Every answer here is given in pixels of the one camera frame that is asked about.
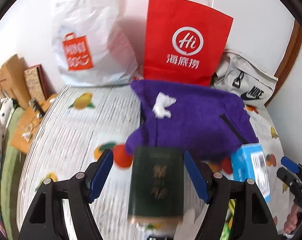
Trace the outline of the person's right hand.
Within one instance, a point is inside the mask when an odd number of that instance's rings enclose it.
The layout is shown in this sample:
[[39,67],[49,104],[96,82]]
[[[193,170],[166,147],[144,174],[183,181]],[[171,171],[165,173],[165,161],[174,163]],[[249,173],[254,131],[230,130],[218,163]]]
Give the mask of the person's right hand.
[[296,204],[293,204],[291,207],[291,212],[287,216],[287,220],[284,224],[283,231],[284,233],[290,234],[292,231],[294,231],[297,228],[298,223],[298,217],[297,213],[299,212],[300,207]]

